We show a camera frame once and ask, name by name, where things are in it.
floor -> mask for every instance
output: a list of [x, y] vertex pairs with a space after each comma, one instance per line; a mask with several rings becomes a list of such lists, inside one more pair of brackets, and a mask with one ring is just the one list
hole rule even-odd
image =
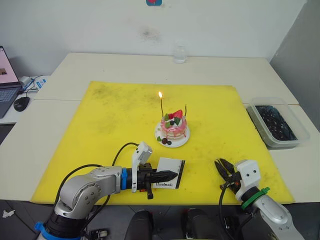
[[[0, 200], [0, 211], [10, 211], [11, 205], [16, 215], [7, 218], [0, 218], [0, 239], [4, 240], [32, 240], [35, 234], [22, 222], [33, 228], [36, 222], [45, 221], [52, 209], [51, 205], [39, 205], [22, 201]], [[197, 207], [204, 210], [213, 217], [216, 223], [218, 220], [217, 206], [106, 206], [89, 225], [89, 230], [107, 228], [108, 240], [123, 240], [129, 222], [135, 212], [148, 210], [152, 212], [154, 219], [153, 240], [181, 239], [181, 214], [190, 207]], [[320, 240], [320, 203], [295, 203], [286, 205], [292, 214], [295, 227], [300, 231], [305, 240]], [[244, 215], [239, 206], [223, 206], [223, 213], [226, 216], [237, 215], [242, 221]], [[243, 228], [245, 240], [268, 239], [262, 233], [268, 233], [268, 227], [264, 222], [255, 217]]]

yellow mat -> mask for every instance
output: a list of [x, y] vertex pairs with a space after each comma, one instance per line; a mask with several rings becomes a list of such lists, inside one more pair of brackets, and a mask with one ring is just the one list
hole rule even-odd
[[[164, 147], [155, 139], [155, 126], [162, 116], [158, 91], [163, 93], [164, 113], [178, 109], [184, 112], [187, 104], [186, 119], [191, 135], [179, 148]], [[256, 160], [261, 172], [260, 188], [270, 187], [268, 194], [280, 203], [293, 202], [234, 87], [96, 81], [90, 83], [31, 201], [53, 203], [60, 182], [70, 171], [85, 164], [111, 166], [123, 144], [141, 141], [153, 149], [149, 159], [153, 168], [157, 167], [160, 157], [186, 161], [180, 187], [153, 189], [152, 200], [147, 200], [145, 192], [131, 193], [128, 189], [112, 195], [110, 204], [216, 205], [221, 193], [219, 185], [223, 183], [214, 165], [217, 158], [231, 163]], [[131, 168], [134, 149], [135, 146], [127, 146], [116, 166]], [[238, 203], [230, 190], [223, 202]]]

laptop screen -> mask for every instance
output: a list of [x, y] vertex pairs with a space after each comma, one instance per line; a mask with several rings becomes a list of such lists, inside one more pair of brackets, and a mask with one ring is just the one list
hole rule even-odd
[[11, 67], [5, 50], [0, 46], [0, 87], [19, 85], [19, 80]]

candle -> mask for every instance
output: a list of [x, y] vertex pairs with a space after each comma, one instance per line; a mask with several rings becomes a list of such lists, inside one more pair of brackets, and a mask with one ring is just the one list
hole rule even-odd
[[159, 92], [159, 97], [160, 97], [160, 102], [161, 102], [161, 112], [162, 112], [162, 117], [164, 116], [164, 110], [162, 109], [162, 93]]

pink frosting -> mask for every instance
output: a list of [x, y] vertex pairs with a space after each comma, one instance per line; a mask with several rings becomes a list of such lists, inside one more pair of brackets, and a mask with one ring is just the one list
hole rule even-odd
[[187, 128], [187, 120], [185, 117], [182, 117], [182, 124], [180, 126], [173, 125], [169, 128], [166, 128], [165, 124], [166, 122], [164, 119], [161, 120], [161, 128], [163, 132], [166, 133], [166, 135], [173, 135], [173, 136], [180, 136], [181, 134], [184, 134]]

